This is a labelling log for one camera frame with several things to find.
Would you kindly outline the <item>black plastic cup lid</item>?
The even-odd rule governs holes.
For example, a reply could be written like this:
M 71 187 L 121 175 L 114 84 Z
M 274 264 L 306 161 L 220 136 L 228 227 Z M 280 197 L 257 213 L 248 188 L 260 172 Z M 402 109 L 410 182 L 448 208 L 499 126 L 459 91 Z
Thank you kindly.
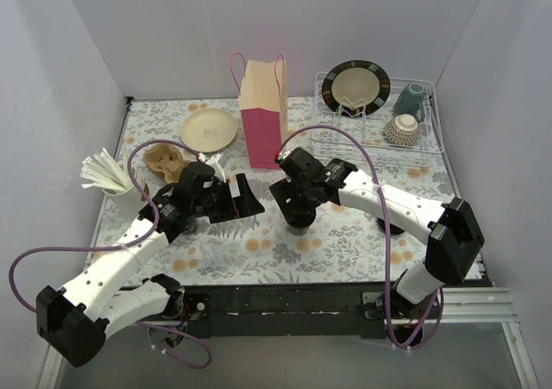
M 313 224 L 317 216 L 315 209 L 301 210 L 299 208 L 289 208 L 284 212 L 287 224 L 306 225 Z

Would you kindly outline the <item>pink paper gift bag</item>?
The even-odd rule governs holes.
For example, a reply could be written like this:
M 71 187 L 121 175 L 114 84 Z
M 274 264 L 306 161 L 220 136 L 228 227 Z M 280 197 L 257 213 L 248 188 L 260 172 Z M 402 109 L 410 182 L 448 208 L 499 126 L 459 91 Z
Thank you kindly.
M 271 62 L 245 60 L 243 77 L 232 78 L 244 129 L 249 165 L 276 169 L 275 158 L 288 130 L 288 91 L 284 57 Z

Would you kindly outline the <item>black printed coffee cup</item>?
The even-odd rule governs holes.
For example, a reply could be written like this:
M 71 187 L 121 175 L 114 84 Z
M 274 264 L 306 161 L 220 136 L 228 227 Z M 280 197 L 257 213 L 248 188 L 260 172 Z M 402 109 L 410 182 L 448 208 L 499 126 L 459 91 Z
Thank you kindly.
M 309 232 L 309 229 L 311 228 L 311 224 L 306 225 L 288 225 L 288 230 L 293 234 L 297 236 L 306 235 Z

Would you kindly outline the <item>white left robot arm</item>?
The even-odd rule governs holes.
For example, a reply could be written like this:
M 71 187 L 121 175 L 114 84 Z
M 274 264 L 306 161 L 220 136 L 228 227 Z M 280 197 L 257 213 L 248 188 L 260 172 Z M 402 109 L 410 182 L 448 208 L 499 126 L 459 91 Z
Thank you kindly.
M 229 181 L 215 167 L 192 162 L 179 181 L 160 188 L 153 204 L 141 209 L 122 236 L 122 247 L 104 254 L 60 289 L 50 285 L 36 297 L 40 337 L 72 366 L 93 359 L 106 340 L 144 317 L 177 318 L 184 308 L 181 284 L 165 274 L 147 279 L 127 295 L 120 288 L 154 255 L 179 235 L 193 232 L 197 219 L 224 223 L 264 212 L 247 178 L 236 176 L 233 196 Z

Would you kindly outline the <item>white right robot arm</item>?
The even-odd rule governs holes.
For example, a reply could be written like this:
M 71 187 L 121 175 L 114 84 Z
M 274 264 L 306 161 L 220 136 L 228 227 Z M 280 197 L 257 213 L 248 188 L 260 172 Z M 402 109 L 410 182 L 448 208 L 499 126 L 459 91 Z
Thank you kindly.
M 463 199 L 445 204 L 376 185 L 357 166 L 340 159 L 323 164 L 301 147 L 279 154 L 275 162 L 285 177 L 270 191 L 297 233 L 314 223 L 318 206 L 331 202 L 376 216 L 425 245 L 424 258 L 392 288 L 390 306 L 399 317 L 413 316 L 439 287 L 460 285 L 484 245 L 472 207 Z

